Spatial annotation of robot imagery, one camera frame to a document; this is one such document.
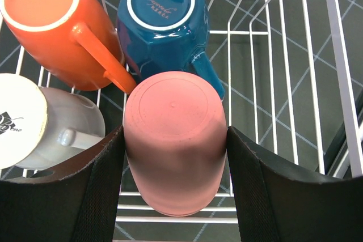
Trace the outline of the orange mug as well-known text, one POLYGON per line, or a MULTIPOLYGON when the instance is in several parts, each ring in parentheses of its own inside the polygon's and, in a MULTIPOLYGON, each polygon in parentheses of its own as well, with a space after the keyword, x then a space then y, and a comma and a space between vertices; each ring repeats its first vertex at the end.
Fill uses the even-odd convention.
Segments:
POLYGON ((1 14, 25 50, 68 86, 95 91, 136 82, 117 32, 98 0, 1 0, 1 14))

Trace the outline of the blue mug cream inside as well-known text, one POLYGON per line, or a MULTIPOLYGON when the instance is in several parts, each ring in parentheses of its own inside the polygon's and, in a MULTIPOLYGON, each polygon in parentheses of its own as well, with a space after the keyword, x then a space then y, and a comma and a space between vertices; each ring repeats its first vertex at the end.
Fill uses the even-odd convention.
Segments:
POLYGON ((120 0, 117 33, 137 83, 166 71, 196 74, 225 89, 206 55, 209 14, 205 0, 120 0))

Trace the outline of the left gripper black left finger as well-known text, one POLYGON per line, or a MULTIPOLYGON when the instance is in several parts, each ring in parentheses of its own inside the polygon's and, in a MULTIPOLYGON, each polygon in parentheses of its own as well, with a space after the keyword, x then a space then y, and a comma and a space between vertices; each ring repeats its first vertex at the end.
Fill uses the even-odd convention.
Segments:
POLYGON ((1 241, 112 241, 123 127, 29 178, 1 181, 1 241))

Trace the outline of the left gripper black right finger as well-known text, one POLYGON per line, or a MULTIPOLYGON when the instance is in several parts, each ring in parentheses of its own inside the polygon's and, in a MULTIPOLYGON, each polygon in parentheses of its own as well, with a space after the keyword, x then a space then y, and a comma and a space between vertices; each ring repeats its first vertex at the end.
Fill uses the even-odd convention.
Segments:
POLYGON ((227 157, 242 241, 362 240, 362 177, 303 168, 234 127, 227 157))

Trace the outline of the pink cup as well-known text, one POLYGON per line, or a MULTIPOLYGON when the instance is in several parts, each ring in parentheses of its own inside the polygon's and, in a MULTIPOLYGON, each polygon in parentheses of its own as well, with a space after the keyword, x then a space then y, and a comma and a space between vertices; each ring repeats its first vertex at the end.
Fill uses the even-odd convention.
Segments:
POLYGON ((225 167, 226 136, 220 97, 194 74, 154 75, 126 102, 130 171, 144 201, 161 214, 192 215, 212 201, 225 167))

